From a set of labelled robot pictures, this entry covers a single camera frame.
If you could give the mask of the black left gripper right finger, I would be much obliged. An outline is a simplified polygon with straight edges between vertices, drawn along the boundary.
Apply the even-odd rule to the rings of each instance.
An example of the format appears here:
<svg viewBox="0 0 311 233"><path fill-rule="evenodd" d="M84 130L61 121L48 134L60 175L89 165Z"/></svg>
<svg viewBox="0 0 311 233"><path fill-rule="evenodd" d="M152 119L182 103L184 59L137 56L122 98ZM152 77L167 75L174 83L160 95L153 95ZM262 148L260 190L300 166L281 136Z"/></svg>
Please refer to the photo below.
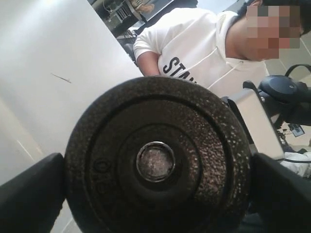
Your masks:
<svg viewBox="0 0 311 233"><path fill-rule="evenodd" d="M311 231L311 183L262 153L251 158L250 199L266 232Z"/></svg>

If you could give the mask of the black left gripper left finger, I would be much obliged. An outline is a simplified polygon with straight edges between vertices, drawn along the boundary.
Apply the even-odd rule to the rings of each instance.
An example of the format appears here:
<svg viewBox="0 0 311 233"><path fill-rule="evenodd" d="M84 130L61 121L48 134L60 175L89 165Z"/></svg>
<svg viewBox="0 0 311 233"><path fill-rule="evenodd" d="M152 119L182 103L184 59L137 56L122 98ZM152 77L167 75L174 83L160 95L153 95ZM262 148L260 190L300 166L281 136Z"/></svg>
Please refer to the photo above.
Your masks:
<svg viewBox="0 0 311 233"><path fill-rule="evenodd" d="M0 231L49 233L64 200L64 157L52 153L0 186Z"/></svg>

